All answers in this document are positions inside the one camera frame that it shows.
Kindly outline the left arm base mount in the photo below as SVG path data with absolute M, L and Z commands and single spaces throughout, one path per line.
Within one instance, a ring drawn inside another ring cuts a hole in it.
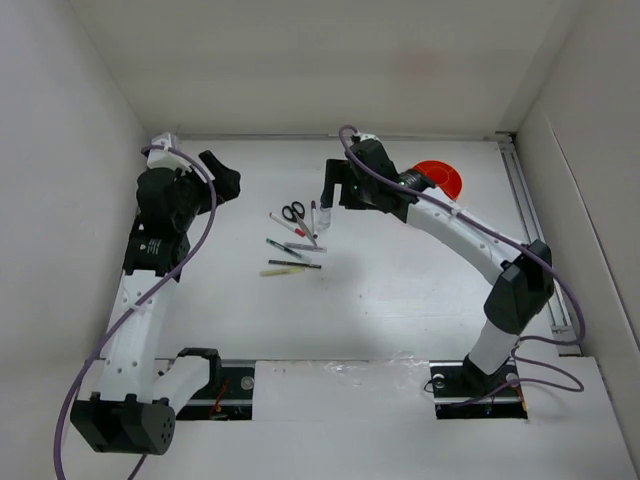
M 253 417 L 256 362 L 222 362 L 217 386 L 196 392 L 177 414 L 179 421 L 249 421 Z

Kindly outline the green black pen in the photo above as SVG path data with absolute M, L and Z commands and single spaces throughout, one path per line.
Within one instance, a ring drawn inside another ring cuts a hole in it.
M 304 258 L 302 254 L 300 254 L 300 253 L 292 250 L 291 248 L 286 247 L 285 245 L 283 245 L 281 243 L 278 243 L 278 242 L 276 242 L 276 241 L 274 241 L 274 240 L 272 240 L 270 238 L 266 238 L 265 242 L 268 245 L 272 246 L 273 248 L 276 248 L 277 250 L 279 250 L 281 252 L 284 252 L 287 255 L 291 256 L 291 257 L 294 257 L 294 258 L 299 259 L 299 260 L 302 260 Z

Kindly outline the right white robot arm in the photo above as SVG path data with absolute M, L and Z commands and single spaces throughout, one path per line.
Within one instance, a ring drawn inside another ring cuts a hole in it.
M 554 295 L 552 254 L 541 240 L 524 243 L 466 215 L 426 161 L 400 172 L 374 136 L 355 135 L 342 159 L 325 163 L 321 219 L 335 204 L 350 210 L 391 214 L 439 240 L 472 265 L 490 284 L 485 324 L 462 363 L 443 376 L 438 397 L 470 409 L 515 388 L 509 366 L 533 318 Z

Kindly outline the black slim pen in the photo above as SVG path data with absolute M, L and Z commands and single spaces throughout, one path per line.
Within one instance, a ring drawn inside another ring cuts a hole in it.
M 292 262 L 292 261 L 284 261 L 284 260 L 275 260 L 269 259 L 269 265 L 278 265 L 278 266 L 287 266 L 287 267 L 299 267 L 299 268 L 308 268 L 308 269 L 322 269 L 322 265 L 314 264 L 314 263 L 305 263 L 305 262 Z

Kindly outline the white marker red cap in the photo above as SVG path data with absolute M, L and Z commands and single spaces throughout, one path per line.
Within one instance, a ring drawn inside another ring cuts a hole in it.
M 291 222 L 275 215 L 274 213 L 270 212 L 269 213 L 269 217 L 275 221 L 276 223 L 278 223 L 279 225 L 283 226 L 284 228 L 286 228 L 287 230 L 293 232 L 294 234 L 296 234 L 299 237 L 305 237 L 305 233 L 302 229 L 300 229 L 298 226 L 294 226 Z

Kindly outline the grey purple pen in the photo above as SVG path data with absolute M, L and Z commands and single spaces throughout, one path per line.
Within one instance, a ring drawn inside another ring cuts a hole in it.
M 300 243 L 285 242 L 284 246 L 287 248 L 290 248 L 293 250 L 299 250 L 299 251 L 327 253 L 326 247 L 321 247 L 317 245 L 306 245 L 306 244 L 300 244 Z

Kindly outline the black handled scissors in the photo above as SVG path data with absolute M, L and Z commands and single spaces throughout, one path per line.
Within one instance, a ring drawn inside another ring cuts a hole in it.
M 311 244 L 314 246 L 317 245 L 314 234 L 304 221 L 306 210 L 301 202 L 293 201 L 290 204 L 284 205 L 281 209 L 281 214 L 285 220 L 297 223 Z

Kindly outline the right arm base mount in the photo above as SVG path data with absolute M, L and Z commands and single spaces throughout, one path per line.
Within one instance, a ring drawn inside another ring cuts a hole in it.
M 509 384 L 518 379 L 513 360 L 490 376 L 454 360 L 431 361 L 429 370 L 423 390 L 433 396 L 438 420 L 528 418 L 521 388 Z

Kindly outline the yellow highlighter pen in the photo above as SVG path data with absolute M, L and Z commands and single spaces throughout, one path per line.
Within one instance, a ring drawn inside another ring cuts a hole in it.
M 305 268 L 303 267 L 277 268 L 277 269 L 262 270 L 259 272 L 259 276 L 272 277 L 272 276 L 293 275 L 293 274 L 304 273 L 304 271 L 305 271 Z

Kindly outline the white pen purple cap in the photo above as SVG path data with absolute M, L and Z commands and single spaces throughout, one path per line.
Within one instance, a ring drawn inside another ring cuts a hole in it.
M 310 229 L 311 229 L 312 237 L 314 240 L 317 238 L 315 220 L 316 220 L 316 202 L 315 200 L 312 200 L 310 204 Z

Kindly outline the right aluminium rail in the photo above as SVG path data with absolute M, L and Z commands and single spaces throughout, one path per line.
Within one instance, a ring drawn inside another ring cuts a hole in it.
M 546 243 L 547 240 L 518 158 L 514 136 L 500 135 L 497 144 L 525 232 L 524 239 L 527 243 L 532 243 L 534 240 Z M 560 276 L 560 279 L 563 282 L 559 282 L 557 277 L 554 278 L 554 294 L 547 306 L 543 308 L 543 314 L 549 321 L 558 354 L 564 357 L 581 357 L 582 342 L 586 333 L 583 308 L 576 308 L 577 298 L 573 288 L 565 285 L 565 278 Z

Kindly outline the orange round organizer container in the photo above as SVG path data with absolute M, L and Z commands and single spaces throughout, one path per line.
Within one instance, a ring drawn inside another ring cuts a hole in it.
M 417 163 L 414 169 L 433 180 L 436 185 L 453 201 L 457 201 L 463 190 L 463 179 L 451 165 L 437 160 Z

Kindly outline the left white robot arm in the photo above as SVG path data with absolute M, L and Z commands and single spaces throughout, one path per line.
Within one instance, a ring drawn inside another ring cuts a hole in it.
M 165 316 L 184 265 L 198 250 L 188 230 L 194 219 L 237 198 L 241 175 L 205 150 L 202 169 L 173 148 L 151 147 L 137 179 L 132 225 L 113 326 L 100 348 L 102 375 L 86 400 L 74 401 L 70 420 L 99 453 L 162 455 L 178 413 L 196 395 L 222 387 L 221 358 L 212 348 L 182 349 L 160 375 L 156 353 Z

